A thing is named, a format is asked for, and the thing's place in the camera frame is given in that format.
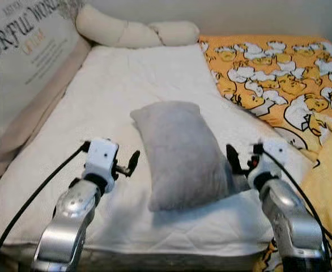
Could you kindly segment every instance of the duck print fabric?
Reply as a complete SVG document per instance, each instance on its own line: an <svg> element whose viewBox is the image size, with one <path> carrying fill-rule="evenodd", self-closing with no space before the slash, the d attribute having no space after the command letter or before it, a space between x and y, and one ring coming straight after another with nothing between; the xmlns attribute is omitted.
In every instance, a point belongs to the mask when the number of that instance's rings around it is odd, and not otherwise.
<svg viewBox="0 0 332 272"><path fill-rule="evenodd" d="M220 94L315 160L332 134L332 43L316 37L201 36Z"/></svg>

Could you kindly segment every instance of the small gray pillow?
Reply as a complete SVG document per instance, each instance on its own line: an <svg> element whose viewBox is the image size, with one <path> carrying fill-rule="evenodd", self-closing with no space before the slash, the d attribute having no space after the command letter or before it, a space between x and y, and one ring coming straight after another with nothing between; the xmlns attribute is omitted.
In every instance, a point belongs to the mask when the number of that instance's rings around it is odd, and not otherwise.
<svg viewBox="0 0 332 272"><path fill-rule="evenodd" d="M235 193L229 162L198 105L160 102L131 117L151 168L150 211L191 208Z"/></svg>

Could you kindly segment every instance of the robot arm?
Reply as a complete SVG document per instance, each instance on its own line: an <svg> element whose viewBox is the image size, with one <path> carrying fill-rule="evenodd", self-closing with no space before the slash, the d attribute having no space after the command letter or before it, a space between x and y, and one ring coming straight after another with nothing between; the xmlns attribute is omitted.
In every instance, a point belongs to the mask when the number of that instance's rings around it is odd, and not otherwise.
<svg viewBox="0 0 332 272"><path fill-rule="evenodd" d="M320 225L307 212L304 201L281 179L280 168L263 154L267 151L284 164L286 145L286 142L279 140L254 145L254 154L248 162L250 169L242 171L250 188L259 191L262 209L272 225L284 271L327 271ZM240 166L233 169L241 172Z"/></svg>
<svg viewBox="0 0 332 272"><path fill-rule="evenodd" d="M41 235L31 268L33 271L75 271L86 229L94 218L101 196L109 193L118 173L131 176L139 158L136 151L128 167L117 165L118 145L109 139L90 144L82 179L72 181L56 204L54 217Z"/></svg>

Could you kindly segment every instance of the white mattress pad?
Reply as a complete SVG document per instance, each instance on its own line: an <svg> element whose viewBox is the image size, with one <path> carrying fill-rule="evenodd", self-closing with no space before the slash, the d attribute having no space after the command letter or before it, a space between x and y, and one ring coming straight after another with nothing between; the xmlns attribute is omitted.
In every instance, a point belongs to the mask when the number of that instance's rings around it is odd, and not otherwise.
<svg viewBox="0 0 332 272"><path fill-rule="evenodd" d="M32 192L83 140L104 137L119 143L120 164L126 165L137 149L141 157L132 177L120 176L113 191L101 199L87 230L86 249L215 256L263 250L273 232L254 190L197 209L148 210L150 169L129 114L163 100L198 104L221 150L225 154L225 145L234 145L242 167L249 159L250 144L278 137L272 128L219 95L198 45L138 50L97 46L38 136L1 178L0 236ZM85 158L86 154L78 155L46 186L5 245L37 244L59 195L80 177ZM290 147L286 166L301 180L311 164Z"/></svg>

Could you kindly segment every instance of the white wall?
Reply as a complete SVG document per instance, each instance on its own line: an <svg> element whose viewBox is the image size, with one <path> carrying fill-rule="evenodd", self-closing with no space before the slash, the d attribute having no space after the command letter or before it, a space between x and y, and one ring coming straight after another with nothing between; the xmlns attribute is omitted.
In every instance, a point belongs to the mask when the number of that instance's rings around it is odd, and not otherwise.
<svg viewBox="0 0 332 272"><path fill-rule="evenodd" d="M120 19L191 20L207 35L309 35L332 41L332 0L87 1Z"/></svg>

